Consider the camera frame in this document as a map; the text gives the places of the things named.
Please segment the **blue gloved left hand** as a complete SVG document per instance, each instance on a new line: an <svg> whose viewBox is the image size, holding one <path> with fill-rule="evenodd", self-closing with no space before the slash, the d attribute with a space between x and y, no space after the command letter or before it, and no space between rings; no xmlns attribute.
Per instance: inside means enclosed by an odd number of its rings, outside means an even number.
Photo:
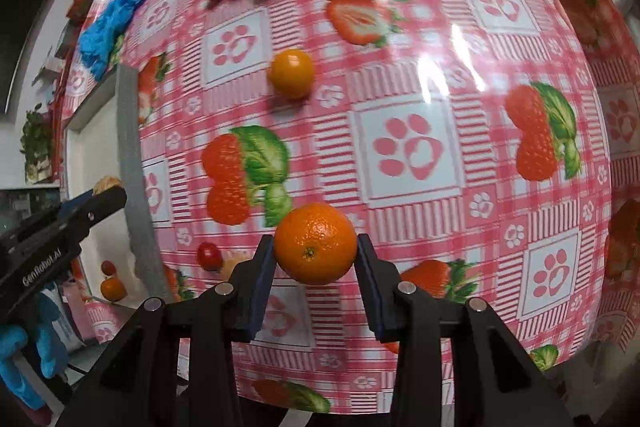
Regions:
<svg viewBox="0 0 640 427"><path fill-rule="evenodd" d="M16 322L1 324L1 380L25 407L46 405L40 391L46 379L62 377L68 352L53 323L60 310L43 293L26 303Z"/></svg>

